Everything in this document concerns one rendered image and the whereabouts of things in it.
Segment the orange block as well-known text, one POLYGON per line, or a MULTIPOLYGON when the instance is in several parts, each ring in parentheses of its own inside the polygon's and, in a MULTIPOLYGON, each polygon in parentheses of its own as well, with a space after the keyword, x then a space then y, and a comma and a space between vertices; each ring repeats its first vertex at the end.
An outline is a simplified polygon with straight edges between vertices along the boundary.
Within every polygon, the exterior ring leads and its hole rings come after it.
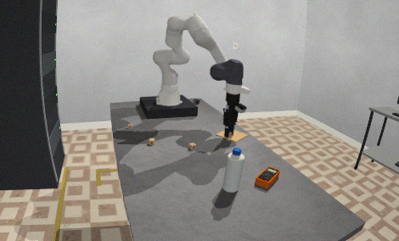
POLYGON ((190 143, 190 144, 189 144, 189 148, 190 148, 191 150, 196 149, 196 144, 195 144, 195 143, 190 143))

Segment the orange mat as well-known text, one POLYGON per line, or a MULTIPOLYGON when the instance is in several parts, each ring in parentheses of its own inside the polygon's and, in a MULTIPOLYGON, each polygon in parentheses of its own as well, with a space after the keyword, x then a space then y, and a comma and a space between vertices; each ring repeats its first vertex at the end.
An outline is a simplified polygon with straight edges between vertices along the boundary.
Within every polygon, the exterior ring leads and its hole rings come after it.
MULTIPOLYGON (((224 137, 224 132, 225 131, 219 132, 216 135, 219 136, 219 137, 224 137)), ((224 138, 229 139, 229 140, 234 141, 234 142, 238 142, 239 140, 241 140, 241 139, 243 139, 244 137, 247 137, 247 136, 249 136, 249 135, 233 130, 233 135, 231 137, 224 137, 224 138)))

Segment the white bottle with blue cap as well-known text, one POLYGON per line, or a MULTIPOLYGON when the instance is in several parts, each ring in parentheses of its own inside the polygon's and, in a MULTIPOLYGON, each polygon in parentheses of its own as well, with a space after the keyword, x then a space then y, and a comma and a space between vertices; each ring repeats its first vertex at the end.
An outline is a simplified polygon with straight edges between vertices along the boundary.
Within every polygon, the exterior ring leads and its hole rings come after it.
POLYGON ((244 156, 241 149, 233 149, 227 157, 227 164, 222 188, 226 192, 234 193, 239 190, 240 179, 244 166, 244 156))

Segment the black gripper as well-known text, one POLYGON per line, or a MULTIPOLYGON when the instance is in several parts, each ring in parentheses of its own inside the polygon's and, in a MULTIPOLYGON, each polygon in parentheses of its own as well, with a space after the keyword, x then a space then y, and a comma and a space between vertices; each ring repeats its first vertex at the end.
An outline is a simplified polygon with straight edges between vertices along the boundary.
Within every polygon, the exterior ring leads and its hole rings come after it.
POLYGON ((234 125, 237 122, 239 112, 234 109, 234 104, 239 103, 240 94, 226 94, 227 107, 223 108, 223 125, 225 125, 224 137, 229 137, 229 130, 233 135, 234 125), (234 103, 234 104, 233 104, 234 103), (229 111, 229 116, 228 116, 229 111), (232 117, 232 119, 231 119, 232 117), (231 121, 231 123, 230 123, 231 121))

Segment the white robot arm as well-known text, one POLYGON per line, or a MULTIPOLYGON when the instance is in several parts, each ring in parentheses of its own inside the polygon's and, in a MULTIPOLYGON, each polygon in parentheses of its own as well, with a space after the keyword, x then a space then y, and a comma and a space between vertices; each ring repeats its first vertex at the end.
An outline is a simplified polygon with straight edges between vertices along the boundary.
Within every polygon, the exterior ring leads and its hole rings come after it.
POLYGON ((178 73, 170 68, 170 64, 186 64, 190 59, 189 52, 182 43, 183 31, 187 30, 184 28, 188 28, 190 36, 198 46, 210 51, 216 61, 216 64, 212 65, 210 69, 210 75, 216 81, 226 81, 226 87, 224 87, 226 92, 230 94, 250 93, 248 88, 242 87, 243 63, 237 59, 227 61, 208 26, 198 14, 175 15, 170 17, 167 23, 165 43, 174 49, 160 49, 153 54, 153 61, 160 67, 163 80, 162 91, 160 90, 159 93, 160 100, 156 98, 156 104, 175 106, 182 103, 177 84, 178 73))

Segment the orange multimeter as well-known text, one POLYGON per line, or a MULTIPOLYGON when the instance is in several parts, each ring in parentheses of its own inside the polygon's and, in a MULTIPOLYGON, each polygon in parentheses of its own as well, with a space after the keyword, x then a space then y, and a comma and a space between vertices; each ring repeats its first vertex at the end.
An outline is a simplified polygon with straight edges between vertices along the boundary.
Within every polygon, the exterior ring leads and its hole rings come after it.
POLYGON ((272 167, 266 168, 258 177, 256 177, 256 185, 264 188, 269 188, 272 183, 278 178, 280 170, 272 167))

